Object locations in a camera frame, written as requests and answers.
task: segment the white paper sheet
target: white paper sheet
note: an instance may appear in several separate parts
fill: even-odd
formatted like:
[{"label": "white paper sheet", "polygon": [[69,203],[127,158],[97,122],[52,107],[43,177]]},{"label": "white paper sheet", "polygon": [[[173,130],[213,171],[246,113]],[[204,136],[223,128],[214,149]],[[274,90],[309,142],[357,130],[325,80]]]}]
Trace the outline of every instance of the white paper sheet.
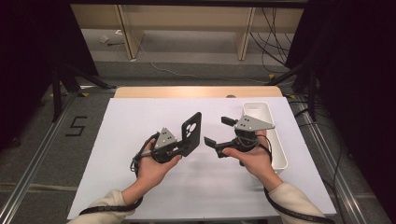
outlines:
[{"label": "white paper sheet", "polygon": [[68,218],[112,189],[134,182],[132,157],[152,134],[166,127],[181,140],[181,124],[202,113],[201,144],[145,195],[133,220],[239,219],[277,216],[262,185],[233,158],[219,159],[204,136],[219,143],[234,138],[226,116],[239,119],[244,102],[270,106],[288,160],[280,177],[300,188],[324,214],[335,214],[290,107],[284,98],[111,99]]}]

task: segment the white tray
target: white tray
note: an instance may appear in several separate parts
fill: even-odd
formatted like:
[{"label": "white tray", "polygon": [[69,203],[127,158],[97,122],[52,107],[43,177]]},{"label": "white tray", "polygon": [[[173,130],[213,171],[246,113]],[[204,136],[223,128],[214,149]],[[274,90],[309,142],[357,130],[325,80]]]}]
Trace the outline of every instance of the white tray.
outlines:
[{"label": "white tray", "polygon": [[[244,103],[244,115],[251,116],[255,119],[263,120],[267,123],[274,124],[271,111],[266,103],[246,102]],[[280,174],[288,167],[283,147],[277,137],[276,124],[274,129],[267,130],[267,137],[271,142],[273,161],[272,166],[277,174]]]}]

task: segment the person's right hand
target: person's right hand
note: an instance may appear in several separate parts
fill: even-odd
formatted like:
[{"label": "person's right hand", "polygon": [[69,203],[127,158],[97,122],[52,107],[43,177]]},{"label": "person's right hand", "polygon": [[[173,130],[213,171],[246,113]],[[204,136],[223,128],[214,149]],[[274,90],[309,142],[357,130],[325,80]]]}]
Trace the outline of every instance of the person's right hand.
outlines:
[{"label": "person's right hand", "polygon": [[[257,131],[256,135],[260,143],[268,147],[267,131]],[[247,170],[255,175],[269,191],[282,184],[282,179],[275,173],[268,153],[261,147],[254,147],[249,152],[241,152],[232,147],[226,147],[222,153],[234,157],[244,163]]]}]

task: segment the white sleeve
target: white sleeve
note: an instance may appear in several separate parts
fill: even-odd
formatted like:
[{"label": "white sleeve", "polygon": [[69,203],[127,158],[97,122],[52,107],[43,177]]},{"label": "white sleeve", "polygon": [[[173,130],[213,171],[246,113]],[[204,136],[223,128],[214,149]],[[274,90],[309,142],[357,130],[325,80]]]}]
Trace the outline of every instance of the white sleeve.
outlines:
[{"label": "white sleeve", "polygon": [[[89,207],[95,206],[125,206],[125,201],[119,190],[111,190],[103,199],[92,203]],[[68,224],[120,224],[126,216],[132,215],[130,212],[99,212],[75,217]]]},{"label": "white sleeve", "polygon": [[[320,210],[313,204],[306,195],[294,187],[292,184],[283,182],[280,186],[276,189],[273,189],[269,192],[271,199],[285,207],[291,211],[302,213],[309,216],[316,216],[316,217],[324,217],[324,215],[320,212]],[[311,223],[308,221],[303,221],[295,217],[290,217],[283,213],[280,213],[280,217],[284,224],[295,224],[295,223]]]}]

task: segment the table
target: table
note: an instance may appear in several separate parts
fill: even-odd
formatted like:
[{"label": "table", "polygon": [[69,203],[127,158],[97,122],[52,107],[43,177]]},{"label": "table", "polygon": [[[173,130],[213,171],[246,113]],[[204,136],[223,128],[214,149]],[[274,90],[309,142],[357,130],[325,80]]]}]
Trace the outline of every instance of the table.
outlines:
[{"label": "table", "polygon": [[[225,98],[230,95],[237,98]],[[107,107],[68,218],[76,216],[90,202],[102,197],[110,189],[124,188],[130,184],[134,174],[128,170],[128,165],[135,153],[130,148],[139,144],[146,135],[151,135],[151,132],[159,131],[162,127],[159,125],[164,125],[177,136],[180,121],[184,119],[182,117],[200,108],[203,112],[202,138],[222,129],[224,132],[217,138],[223,138],[219,141],[227,140],[234,133],[233,129],[227,129],[227,126],[220,123],[220,114],[224,112],[221,109],[225,108],[229,113],[224,116],[240,116],[240,105],[245,101],[265,101],[272,110],[279,140],[289,162],[288,168],[280,176],[302,189],[323,213],[334,214],[330,197],[290,108],[288,110],[289,105],[281,96],[277,87],[119,88]],[[277,215],[265,200],[262,185],[257,179],[240,167],[237,160],[220,160],[213,153],[202,142],[167,175],[160,186],[145,196],[135,214],[126,219],[191,221]]]}]

